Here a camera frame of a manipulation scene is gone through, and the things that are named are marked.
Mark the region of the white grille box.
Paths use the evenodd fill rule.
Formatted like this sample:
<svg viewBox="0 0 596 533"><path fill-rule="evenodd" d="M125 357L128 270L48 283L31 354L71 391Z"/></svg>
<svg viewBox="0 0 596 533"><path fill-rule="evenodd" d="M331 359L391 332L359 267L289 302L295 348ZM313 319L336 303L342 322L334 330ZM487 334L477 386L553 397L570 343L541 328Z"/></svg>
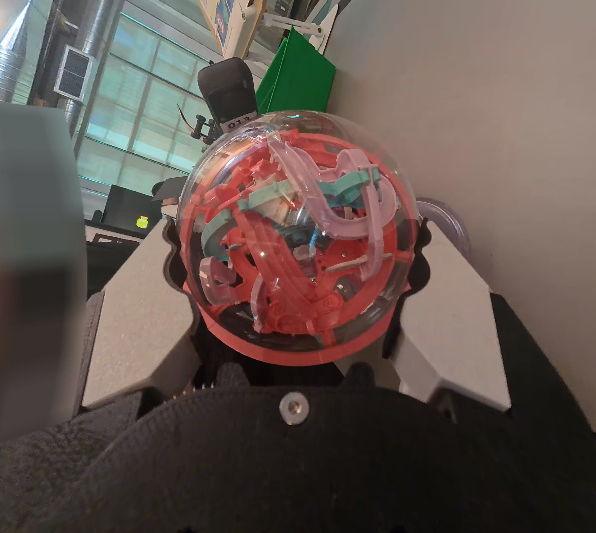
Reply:
<svg viewBox="0 0 596 533"><path fill-rule="evenodd" d="M84 103L96 59L71 45L65 45L53 91L59 96Z"/></svg>

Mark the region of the clear red maze ball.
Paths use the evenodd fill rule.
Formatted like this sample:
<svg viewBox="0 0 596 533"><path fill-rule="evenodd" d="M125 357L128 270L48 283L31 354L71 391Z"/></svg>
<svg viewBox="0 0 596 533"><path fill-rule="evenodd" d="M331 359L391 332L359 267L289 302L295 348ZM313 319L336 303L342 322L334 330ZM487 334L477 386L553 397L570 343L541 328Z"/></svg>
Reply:
<svg viewBox="0 0 596 533"><path fill-rule="evenodd" d="M418 209L369 131L324 112L270 112L216 140L176 226L206 328L249 358L327 364L389 329L408 288Z"/></svg>

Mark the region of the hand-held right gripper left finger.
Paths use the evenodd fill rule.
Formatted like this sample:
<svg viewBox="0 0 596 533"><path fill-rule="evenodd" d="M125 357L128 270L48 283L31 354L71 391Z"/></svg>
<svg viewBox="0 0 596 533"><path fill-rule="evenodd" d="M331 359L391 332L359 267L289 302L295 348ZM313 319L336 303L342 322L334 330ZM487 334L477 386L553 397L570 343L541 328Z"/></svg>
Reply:
<svg viewBox="0 0 596 533"><path fill-rule="evenodd" d="M192 341L197 303L183 290L186 271L172 218L165 217L86 308L82 408L152 390L181 396L201 366Z"/></svg>

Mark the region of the black monitor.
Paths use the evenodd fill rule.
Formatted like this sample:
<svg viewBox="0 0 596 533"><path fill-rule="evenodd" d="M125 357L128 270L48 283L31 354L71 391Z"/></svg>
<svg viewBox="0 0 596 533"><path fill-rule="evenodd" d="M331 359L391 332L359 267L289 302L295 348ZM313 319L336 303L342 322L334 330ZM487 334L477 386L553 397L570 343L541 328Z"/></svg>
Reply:
<svg viewBox="0 0 596 533"><path fill-rule="evenodd" d="M161 205L153 196L111 186L102 212L102 225L144 239L161 220Z"/></svg>

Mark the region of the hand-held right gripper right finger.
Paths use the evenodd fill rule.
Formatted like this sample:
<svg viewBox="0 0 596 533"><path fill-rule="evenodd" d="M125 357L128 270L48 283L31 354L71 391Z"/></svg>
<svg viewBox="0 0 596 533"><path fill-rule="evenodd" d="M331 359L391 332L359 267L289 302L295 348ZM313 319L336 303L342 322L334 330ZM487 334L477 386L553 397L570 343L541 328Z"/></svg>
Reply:
<svg viewBox="0 0 596 533"><path fill-rule="evenodd" d="M408 297L390 363L398 391L423 403L450 390L499 411L511 408L488 284L428 223L428 283Z"/></svg>

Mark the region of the clear plastic ball stand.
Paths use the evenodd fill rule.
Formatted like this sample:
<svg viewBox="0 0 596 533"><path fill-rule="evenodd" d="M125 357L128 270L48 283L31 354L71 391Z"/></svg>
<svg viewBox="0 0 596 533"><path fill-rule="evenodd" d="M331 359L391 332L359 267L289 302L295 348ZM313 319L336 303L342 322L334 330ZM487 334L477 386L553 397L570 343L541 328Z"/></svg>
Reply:
<svg viewBox="0 0 596 533"><path fill-rule="evenodd" d="M434 223L458 252L472 262L472 246L468 231L458 213L446 203L432 198L416 199L419 216Z"/></svg>

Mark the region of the white sign bracket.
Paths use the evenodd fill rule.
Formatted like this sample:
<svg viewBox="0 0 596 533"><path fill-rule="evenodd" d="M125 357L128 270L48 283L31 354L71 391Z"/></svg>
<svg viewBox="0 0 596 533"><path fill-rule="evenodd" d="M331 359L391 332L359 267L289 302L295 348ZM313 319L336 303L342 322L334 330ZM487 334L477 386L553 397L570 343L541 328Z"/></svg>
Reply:
<svg viewBox="0 0 596 533"><path fill-rule="evenodd" d="M311 44L317 50L317 52L324 55L338 10L338 5L333 6L320 24L292 20L291 18L264 13L263 25L266 27L275 27L288 30L290 28L294 28L294 30L303 36L309 36L309 44Z"/></svg>

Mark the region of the silver ventilation duct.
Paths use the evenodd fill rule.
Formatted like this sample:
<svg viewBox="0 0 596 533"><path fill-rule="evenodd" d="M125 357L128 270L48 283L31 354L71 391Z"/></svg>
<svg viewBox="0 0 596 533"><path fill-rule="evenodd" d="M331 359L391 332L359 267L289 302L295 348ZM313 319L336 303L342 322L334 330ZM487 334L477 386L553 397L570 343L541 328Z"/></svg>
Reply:
<svg viewBox="0 0 596 533"><path fill-rule="evenodd" d="M80 128L122 0L1 0L1 103L59 108ZM84 103L53 91L65 45L96 59Z"/></svg>

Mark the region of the green box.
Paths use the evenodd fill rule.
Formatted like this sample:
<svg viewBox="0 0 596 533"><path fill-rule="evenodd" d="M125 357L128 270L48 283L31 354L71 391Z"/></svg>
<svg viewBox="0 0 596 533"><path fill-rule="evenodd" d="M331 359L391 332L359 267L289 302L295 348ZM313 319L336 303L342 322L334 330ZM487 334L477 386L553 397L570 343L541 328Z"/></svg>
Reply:
<svg viewBox="0 0 596 533"><path fill-rule="evenodd" d="M335 75L335 65L291 28L257 88L257 111L326 112Z"/></svg>

